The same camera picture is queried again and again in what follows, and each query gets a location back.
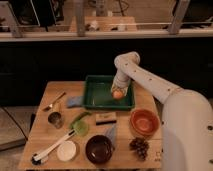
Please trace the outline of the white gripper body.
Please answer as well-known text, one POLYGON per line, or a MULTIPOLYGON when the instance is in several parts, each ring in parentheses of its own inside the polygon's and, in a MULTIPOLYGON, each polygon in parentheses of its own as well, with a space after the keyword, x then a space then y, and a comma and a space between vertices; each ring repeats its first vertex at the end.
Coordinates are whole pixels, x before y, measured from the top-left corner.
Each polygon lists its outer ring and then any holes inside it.
POLYGON ((118 88, 126 88, 130 84, 130 78, 123 72, 117 72, 113 79, 113 86, 118 88))

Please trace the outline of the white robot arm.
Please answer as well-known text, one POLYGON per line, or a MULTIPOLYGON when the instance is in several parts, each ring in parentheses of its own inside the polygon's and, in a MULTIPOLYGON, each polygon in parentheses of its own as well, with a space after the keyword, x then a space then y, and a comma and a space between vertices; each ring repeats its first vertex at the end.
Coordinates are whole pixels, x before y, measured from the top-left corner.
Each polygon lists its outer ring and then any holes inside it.
POLYGON ((162 171, 213 171, 213 108, 197 91, 184 89, 139 66, 137 52, 114 59, 112 88, 133 79, 162 105, 162 171))

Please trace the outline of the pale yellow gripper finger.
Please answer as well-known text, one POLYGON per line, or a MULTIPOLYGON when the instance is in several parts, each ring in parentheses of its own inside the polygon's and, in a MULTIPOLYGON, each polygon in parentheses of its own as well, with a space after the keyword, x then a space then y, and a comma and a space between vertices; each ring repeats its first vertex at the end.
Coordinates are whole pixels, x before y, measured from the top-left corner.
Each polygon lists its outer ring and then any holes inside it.
POLYGON ((122 91, 123 91, 123 97, 126 97, 127 96, 127 92, 128 92, 128 88, 124 88, 122 91))

